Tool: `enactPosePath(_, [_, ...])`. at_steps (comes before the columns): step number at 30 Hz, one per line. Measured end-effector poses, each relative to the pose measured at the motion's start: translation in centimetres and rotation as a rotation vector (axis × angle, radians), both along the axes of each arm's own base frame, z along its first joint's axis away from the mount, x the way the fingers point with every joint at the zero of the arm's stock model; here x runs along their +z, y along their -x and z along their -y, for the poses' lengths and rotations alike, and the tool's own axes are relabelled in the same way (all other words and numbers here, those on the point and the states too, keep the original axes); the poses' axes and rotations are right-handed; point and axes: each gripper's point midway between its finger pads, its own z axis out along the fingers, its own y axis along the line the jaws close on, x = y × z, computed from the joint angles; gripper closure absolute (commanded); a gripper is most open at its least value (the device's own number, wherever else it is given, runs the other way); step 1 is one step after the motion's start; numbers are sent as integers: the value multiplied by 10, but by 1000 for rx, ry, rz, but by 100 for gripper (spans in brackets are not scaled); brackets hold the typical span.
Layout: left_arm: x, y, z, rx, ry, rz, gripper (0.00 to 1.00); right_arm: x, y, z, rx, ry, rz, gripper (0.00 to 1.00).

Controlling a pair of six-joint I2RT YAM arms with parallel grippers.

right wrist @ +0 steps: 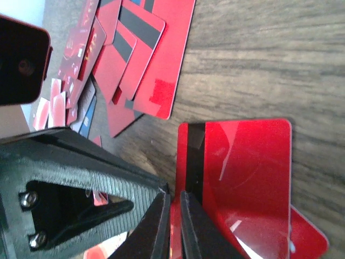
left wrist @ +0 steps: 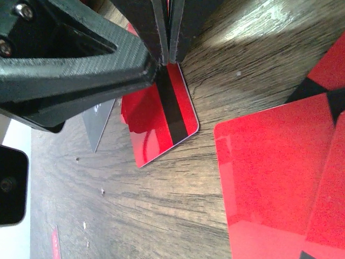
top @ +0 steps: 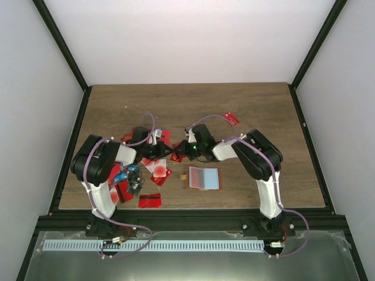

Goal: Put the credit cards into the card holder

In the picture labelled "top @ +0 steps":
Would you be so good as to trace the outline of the red card vertical stripe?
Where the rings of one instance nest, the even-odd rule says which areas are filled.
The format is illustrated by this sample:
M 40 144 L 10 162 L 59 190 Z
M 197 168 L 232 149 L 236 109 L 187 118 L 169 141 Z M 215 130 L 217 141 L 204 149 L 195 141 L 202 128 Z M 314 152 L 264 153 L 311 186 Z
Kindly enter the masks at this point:
M 194 189 L 204 188 L 204 170 L 198 167 L 189 167 L 189 187 Z

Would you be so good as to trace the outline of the red VIP card handled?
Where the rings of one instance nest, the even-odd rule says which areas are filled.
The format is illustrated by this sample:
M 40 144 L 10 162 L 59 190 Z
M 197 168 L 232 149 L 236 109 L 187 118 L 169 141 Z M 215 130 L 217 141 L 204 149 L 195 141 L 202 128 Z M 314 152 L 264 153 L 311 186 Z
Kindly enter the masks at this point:
M 175 149 L 179 144 L 180 142 L 173 144 L 172 148 Z M 176 153 L 175 151 L 173 151 L 173 153 L 171 154 L 170 160 L 173 162 L 182 163 L 185 157 L 186 157 L 185 155 L 180 155 Z

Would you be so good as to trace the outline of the brown leather card holder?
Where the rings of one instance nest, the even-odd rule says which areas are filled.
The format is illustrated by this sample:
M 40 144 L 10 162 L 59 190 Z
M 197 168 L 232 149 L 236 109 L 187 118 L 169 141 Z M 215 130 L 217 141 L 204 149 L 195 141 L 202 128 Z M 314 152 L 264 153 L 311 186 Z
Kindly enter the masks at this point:
M 186 182 L 186 187 L 195 190 L 217 191 L 222 189 L 221 170 L 187 166 L 179 178 Z

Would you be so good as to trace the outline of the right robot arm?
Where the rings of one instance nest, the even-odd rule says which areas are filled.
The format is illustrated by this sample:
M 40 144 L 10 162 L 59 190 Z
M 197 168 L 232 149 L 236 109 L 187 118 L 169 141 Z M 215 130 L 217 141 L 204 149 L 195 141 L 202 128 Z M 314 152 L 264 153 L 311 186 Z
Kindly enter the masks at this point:
M 216 141 L 207 126 L 185 129 L 186 140 L 174 147 L 177 156 L 193 161 L 203 156 L 209 163 L 237 158 L 246 172 L 256 180 L 260 197 L 259 227 L 273 236 L 282 224 L 284 206 L 279 190 L 282 153 L 259 130 L 253 129 L 239 137 Z

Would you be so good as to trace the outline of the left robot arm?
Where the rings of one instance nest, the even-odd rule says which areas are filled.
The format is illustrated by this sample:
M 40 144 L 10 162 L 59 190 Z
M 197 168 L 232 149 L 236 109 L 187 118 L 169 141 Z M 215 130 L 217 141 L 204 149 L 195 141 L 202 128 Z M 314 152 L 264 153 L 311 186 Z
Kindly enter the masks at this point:
M 136 197 L 144 185 L 144 177 L 138 166 L 142 160 L 154 162 L 170 154 L 173 149 L 162 139 L 160 129 L 135 127 L 130 140 L 118 142 L 89 135 L 72 160 L 70 170 L 84 186 L 91 204 L 91 212 L 102 218 L 99 229 L 104 235 L 114 236 L 120 222 L 112 217 L 118 200 L 125 196 Z

